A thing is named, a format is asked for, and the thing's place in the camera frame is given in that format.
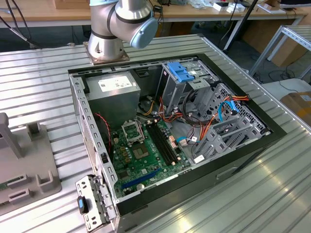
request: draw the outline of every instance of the green circuit board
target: green circuit board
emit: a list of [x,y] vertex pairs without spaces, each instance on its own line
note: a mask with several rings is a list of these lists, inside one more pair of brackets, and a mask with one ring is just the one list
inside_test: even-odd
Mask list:
[[[169,129],[163,121],[159,122],[157,126],[162,132],[171,136]],[[174,151],[180,160],[175,165],[168,166],[151,139],[145,125],[142,125],[142,131],[145,137],[144,142],[142,144],[134,144],[131,147],[127,145],[122,129],[112,132],[112,135],[118,136],[118,142],[114,144],[113,157],[113,167],[118,176],[118,181],[114,188],[118,198],[137,191],[137,184],[126,189],[122,188],[124,184],[130,181],[155,172],[155,176],[152,178],[139,182],[144,187],[147,187],[190,167],[188,159],[181,150],[179,150],[179,153]]]
[[7,182],[0,183],[0,191],[7,189],[7,188],[8,188]]

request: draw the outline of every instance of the wooden desk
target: wooden desk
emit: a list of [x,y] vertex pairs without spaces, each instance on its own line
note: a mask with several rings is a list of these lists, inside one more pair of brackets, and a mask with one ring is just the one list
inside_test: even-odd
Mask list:
[[[53,0],[16,0],[29,27],[48,27],[48,26],[72,26],[72,25],[90,25],[90,10],[89,9],[75,9],[75,10],[56,10]],[[156,0],[152,0],[153,4],[158,4]],[[0,8],[6,8],[4,0],[0,2]],[[24,27],[21,22],[21,17],[16,12],[16,19],[18,25]],[[228,12],[219,12],[213,8],[196,9],[191,5],[178,6],[170,5],[163,6],[165,22],[195,22],[195,21],[218,21],[229,20],[231,14]],[[246,11],[240,13],[236,12],[233,20],[237,20],[237,24],[225,46],[229,45],[234,37],[238,27],[240,26]],[[301,19],[307,15],[301,9],[295,12],[290,11],[286,14],[270,14],[262,9],[252,12],[249,20],[263,20],[263,19],[295,19],[293,25],[297,25]],[[12,18],[9,14],[0,12],[0,16],[4,18],[11,26]]]

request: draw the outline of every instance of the blue drive bay latch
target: blue drive bay latch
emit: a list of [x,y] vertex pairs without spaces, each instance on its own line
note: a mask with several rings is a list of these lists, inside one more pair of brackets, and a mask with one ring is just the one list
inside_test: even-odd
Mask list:
[[181,83],[194,80],[194,77],[188,74],[186,68],[183,67],[179,62],[170,62],[167,65],[170,68],[170,71]]

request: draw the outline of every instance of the chip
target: chip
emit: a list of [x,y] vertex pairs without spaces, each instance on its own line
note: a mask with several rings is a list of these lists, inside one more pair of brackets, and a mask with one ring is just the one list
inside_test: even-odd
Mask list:
[[119,175],[121,179],[128,177],[127,171],[120,172]]
[[136,159],[141,159],[149,155],[149,152],[145,144],[135,144],[132,147],[132,151]]

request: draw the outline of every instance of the open computer tower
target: open computer tower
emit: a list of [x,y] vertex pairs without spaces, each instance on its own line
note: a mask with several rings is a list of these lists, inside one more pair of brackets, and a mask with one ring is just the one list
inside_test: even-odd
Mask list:
[[127,232],[239,172],[286,133],[206,55],[69,71],[94,174],[89,232]]

